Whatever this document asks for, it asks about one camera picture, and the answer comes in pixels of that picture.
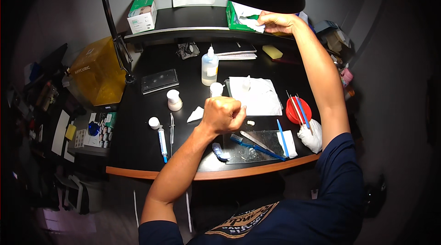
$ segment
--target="person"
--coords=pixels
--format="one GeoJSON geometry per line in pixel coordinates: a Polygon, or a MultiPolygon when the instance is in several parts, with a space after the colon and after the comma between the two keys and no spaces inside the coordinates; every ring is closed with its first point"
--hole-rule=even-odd
{"type": "MultiPolygon", "coordinates": [[[[315,200],[280,200],[249,209],[195,236],[195,244],[351,244],[362,225],[363,176],[356,162],[342,83],[329,54],[294,14],[262,11],[268,33],[292,33],[322,121],[323,152],[317,161],[315,200]]],[[[202,121],[163,167],[144,205],[139,243],[182,244],[173,202],[190,186],[205,148],[220,134],[239,129],[246,106],[228,97],[205,101],[202,121]]]]}

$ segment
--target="man's right hand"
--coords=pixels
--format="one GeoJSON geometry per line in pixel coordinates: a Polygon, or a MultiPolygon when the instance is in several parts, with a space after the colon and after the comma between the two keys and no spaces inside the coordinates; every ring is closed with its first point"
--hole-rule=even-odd
{"type": "Polygon", "coordinates": [[[257,19],[258,25],[265,24],[267,33],[294,33],[295,24],[303,22],[295,14],[276,14],[269,11],[262,11],[257,19]]]}
{"type": "Polygon", "coordinates": [[[246,117],[246,106],[240,106],[240,101],[229,97],[206,99],[204,116],[199,127],[213,138],[238,130],[246,117]]]}

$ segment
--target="fist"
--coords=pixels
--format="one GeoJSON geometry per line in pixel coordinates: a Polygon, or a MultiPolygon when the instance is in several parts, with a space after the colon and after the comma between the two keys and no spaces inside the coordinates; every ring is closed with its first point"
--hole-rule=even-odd
{"type": "Polygon", "coordinates": [[[200,126],[214,137],[238,130],[246,117],[246,106],[240,106],[240,101],[233,98],[208,98],[200,126]]]}

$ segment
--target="navy shirt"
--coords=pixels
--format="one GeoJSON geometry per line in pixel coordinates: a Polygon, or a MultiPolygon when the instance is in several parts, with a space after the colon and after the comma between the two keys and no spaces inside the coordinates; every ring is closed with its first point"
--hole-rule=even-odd
{"type": "MultiPolygon", "coordinates": [[[[351,244],[360,233],[363,176],[350,133],[335,137],[317,161],[315,200],[282,200],[230,218],[187,244],[351,244]]],[[[183,244],[171,221],[139,227],[140,245],[183,244]]]]}

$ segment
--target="man's arm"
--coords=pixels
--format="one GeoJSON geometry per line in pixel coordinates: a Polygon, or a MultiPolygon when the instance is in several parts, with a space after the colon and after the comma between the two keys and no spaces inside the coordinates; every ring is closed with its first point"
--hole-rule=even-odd
{"type": "Polygon", "coordinates": [[[341,133],[350,132],[345,96],[338,70],[309,26],[294,14],[262,11],[258,20],[268,33],[292,33],[322,120],[322,148],[341,133]]]}
{"type": "Polygon", "coordinates": [[[205,101],[204,116],[190,137],[159,172],[142,210],[141,224],[153,220],[176,223],[173,202],[190,186],[205,148],[220,134],[237,130],[246,117],[238,100],[228,97],[205,101]]]}

